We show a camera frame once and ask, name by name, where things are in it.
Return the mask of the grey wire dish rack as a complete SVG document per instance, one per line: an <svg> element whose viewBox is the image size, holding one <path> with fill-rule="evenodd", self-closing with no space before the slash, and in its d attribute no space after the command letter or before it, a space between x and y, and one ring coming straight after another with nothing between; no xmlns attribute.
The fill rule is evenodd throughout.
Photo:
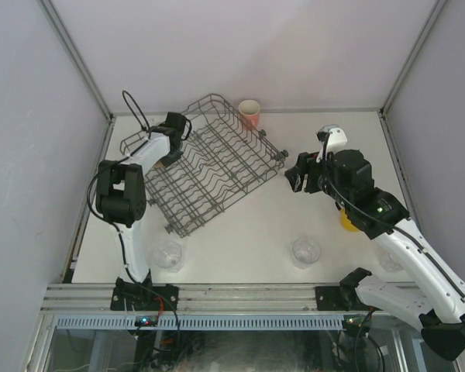
<svg viewBox="0 0 465 372"><path fill-rule="evenodd" d="M192 130L181 158L145 176L148 205L157 206L166 231L181 238L268 182L289 156L219 94L200 98L183 113Z"/></svg>

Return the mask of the pink ceramic cup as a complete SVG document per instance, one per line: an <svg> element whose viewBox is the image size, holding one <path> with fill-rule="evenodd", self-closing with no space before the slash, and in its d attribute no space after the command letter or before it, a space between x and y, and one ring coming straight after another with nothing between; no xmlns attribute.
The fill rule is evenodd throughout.
<svg viewBox="0 0 465 372"><path fill-rule="evenodd" d="M253 127L257 127L260 120L260 104L255 100L243 100L238 105L239 113L248 119Z"/></svg>

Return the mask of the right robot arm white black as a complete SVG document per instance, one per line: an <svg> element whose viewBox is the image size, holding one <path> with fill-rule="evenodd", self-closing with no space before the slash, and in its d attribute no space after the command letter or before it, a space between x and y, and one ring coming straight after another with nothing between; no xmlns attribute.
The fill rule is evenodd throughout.
<svg viewBox="0 0 465 372"><path fill-rule="evenodd" d="M420 288L414 295L358 267L339 282L338 300L383 310L417 329L444 360L465 350L465 281L432 248L408 210L375 187L372 167L359 150L300 153L284 172L292 191L322 192L350 223L389 253Z"/></svg>

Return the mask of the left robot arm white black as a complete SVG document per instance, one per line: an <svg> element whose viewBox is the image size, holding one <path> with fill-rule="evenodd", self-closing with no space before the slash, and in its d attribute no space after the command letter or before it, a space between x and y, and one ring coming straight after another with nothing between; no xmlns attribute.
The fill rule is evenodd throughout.
<svg viewBox="0 0 465 372"><path fill-rule="evenodd" d="M147 206L145 176L155 167L177 162L191 131L191 121L185 115L169 112L161 124L147 129L136 148L121 160L103 160L98 165L92 181L96 186L95 215L115 231L122 269L134 283L150 281L142 227Z"/></svg>

